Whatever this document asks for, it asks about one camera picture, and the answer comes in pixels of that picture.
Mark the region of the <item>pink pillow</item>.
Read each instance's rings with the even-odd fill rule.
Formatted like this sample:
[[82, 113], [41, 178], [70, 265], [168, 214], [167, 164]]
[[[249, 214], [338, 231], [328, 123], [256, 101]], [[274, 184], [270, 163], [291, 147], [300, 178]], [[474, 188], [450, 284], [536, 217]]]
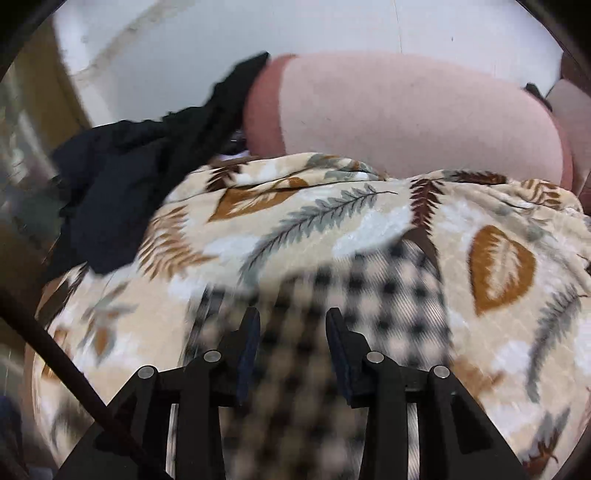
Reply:
[[349, 157], [397, 178], [490, 171], [573, 184], [570, 145], [519, 86], [426, 57], [382, 52], [283, 55], [249, 91], [252, 154]]

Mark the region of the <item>wooden glass door wardrobe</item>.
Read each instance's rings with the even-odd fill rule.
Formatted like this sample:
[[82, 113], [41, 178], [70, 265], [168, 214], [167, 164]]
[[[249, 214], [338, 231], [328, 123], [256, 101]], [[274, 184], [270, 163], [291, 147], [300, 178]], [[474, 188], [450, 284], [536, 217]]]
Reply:
[[60, 229], [50, 155], [89, 126], [47, 20], [1, 80], [1, 286], [29, 313]]

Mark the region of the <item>black cream checkered garment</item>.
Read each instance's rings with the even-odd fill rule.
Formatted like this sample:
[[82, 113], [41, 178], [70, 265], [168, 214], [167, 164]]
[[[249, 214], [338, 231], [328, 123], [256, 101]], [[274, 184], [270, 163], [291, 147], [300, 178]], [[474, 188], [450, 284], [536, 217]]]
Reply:
[[339, 393], [325, 336], [331, 308], [401, 366], [427, 370], [449, 358], [438, 257], [419, 228], [259, 290], [208, 285], [189, 304], [185, 358], [215, 347], [249, 307], [262, 324], [249, 394], [221, 413], [230, 479], [358, 476], [367, 413], [349, 408]]

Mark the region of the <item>leaf pattern fleece blanket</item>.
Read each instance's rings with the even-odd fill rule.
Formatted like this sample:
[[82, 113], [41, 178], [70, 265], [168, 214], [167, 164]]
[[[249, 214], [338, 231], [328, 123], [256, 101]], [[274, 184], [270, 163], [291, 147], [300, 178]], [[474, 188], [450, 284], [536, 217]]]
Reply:
[[313, 153], [190, 173], [135, 259], [50, 282], [37, 311], [104, 401], [262, 322], [249, 397], [221, 413], [231, 479], [353, 479], [367, 414], [337, 389], [325, 313], [401, 365], [449, 363], [532, 479], [590, 420], [590, 220], [542, 179], [407, 179]]

